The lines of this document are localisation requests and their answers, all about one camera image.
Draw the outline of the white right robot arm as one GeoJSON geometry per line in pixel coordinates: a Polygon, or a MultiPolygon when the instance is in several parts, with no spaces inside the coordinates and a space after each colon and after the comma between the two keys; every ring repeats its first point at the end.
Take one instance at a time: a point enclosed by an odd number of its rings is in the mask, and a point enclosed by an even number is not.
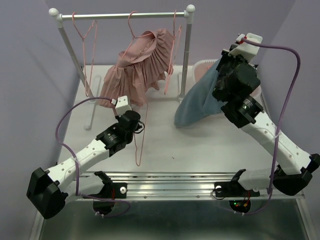
{"type": "Polygon", "coordinates": [[[250,65],[257,52],[255,46],[244,49],[236,44],[223,50],[212,95],[225,103],[221,107],[225,117],[256,140],[273,157],[273,163],[267,169],[241,169],[229,182],[217,182],[219,198],[258,197],[260,190],[270,187],[294,196],[309,184],[320,166],[319,154],[307,153],[278,131],[263,106],[251,96],[260,86],[257,72],[250,65]]]}

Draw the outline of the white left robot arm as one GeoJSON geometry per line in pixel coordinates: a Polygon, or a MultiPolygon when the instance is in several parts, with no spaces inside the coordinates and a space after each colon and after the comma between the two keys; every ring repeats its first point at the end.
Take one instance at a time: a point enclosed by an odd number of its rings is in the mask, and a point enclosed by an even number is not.
{"type": "Polygon", "coordinates": [[[117,118],[117,123],[101,132],[85,148],[53,167],[35,169],[30,177],[26,196],[44,219],[56,216],[66,204],[78,199],[92,199],[107,203],[98,210],[107,216],[115,203],[124,203],[128,184],[114,182],[103,171],[80,177],[88,169],[112,157],[133,141],[134,134],[142,128],[141,116],[133,110],[117,118]]]}

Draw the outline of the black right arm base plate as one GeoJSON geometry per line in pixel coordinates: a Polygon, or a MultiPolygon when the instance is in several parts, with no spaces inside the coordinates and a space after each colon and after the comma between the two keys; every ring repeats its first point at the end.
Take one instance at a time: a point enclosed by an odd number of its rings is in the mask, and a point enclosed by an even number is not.
{"type": "Polygon", "coordinates": [[[253,191],[244,189],[236,181],[218,181],[214,183],[214,189],[212,190],[214,197],[218,199],[222,198],[244,198],[244,197],[259,197],[259,191],[253,191]]]}

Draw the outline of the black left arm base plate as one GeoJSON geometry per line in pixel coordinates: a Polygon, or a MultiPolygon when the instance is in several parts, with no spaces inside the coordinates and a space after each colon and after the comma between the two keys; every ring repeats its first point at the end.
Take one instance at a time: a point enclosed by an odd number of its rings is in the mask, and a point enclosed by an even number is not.
{"type": "Polygon", "coordinates": [[[100,199],[125,199],[127,197],[128,184],[126,182],[113,182],[104,184],[97,194],[91,196],[100,199]]]}

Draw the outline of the pink hanger with blue garment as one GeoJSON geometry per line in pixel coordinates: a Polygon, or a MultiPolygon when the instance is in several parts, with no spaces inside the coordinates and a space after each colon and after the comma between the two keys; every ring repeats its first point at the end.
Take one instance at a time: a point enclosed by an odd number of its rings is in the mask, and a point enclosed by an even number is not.
{"type": "Polygon", "coordinates": [[[148,120],[148,112],[149,112],[149,105],[146,103],[143,107],[137,109],[139,113],[142,113],[142,129],[135,133],[133,136],[135,152],[134,152],[134,161],[137,167],[141,166],[142,163],[142,156],[143,156],[143,148],[145,142],[145,133],[147,127],[147,120],[148,120]]]}

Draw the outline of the blue grey garment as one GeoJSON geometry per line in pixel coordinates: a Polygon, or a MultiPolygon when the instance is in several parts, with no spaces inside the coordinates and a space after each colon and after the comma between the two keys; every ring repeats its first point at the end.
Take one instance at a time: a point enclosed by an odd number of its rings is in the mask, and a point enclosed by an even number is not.
{"type": "Polygon", "coordinates": [[[174,116],[174,125],[177,128],[187,128],[205,117],[222,113],[221,107],[225,103],[213,97],[219,62],[218,59],[183,98],[174,116]]]}

